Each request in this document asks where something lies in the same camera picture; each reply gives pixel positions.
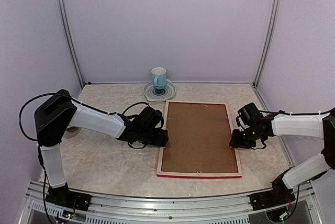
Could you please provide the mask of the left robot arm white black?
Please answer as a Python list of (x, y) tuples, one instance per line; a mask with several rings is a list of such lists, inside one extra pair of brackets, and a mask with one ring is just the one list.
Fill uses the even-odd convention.
[(47, 198), (61, 205), (73, 201), (73, 192), (65, 180), (60, 144), (67, 128), (77, 127), (113, 137), (132, 146), (140, 142), (165, 147), (169, 137), (163, 129), (161, 111), (147, 105), (139, 114), (107, 112), (78, 102), (65, 89), (49, 94), (49, 99), (38, 107), (34, 114), (39, 159), (49, 181)]

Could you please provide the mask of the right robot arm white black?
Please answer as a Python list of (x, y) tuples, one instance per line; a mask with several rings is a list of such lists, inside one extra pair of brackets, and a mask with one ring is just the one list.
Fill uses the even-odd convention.
[(255, 149), (256, 142), (265, 144), (269, 137), (288, 137), (298, 140), (319, 140), (321, 152), (303, 163), (281, 173), (272, 188), (250, 196), (255, 210), (287, 204), (298, 199), (293, 189), (315, 180), (334, 169), (334, 110), (317, 113), (286, 113), (258, 110), (248, 104), (238, 111), (238, 129), (233, 130), (230, 147)]

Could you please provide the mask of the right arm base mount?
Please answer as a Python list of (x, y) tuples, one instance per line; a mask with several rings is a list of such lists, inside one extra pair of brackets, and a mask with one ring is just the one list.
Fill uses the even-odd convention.
[(295, 200), (293, 189), (287, 188), (283, 182), (273, 182), (271, 190), (250, 195), (254, 211), (290, 204)]

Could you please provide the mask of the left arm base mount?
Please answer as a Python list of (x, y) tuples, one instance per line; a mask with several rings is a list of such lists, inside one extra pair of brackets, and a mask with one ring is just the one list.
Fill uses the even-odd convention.
[(48, 192), (46, 202), (71, 208), (73, 210), (88, 211), (91, 202), (91, 195), (79, 192)]

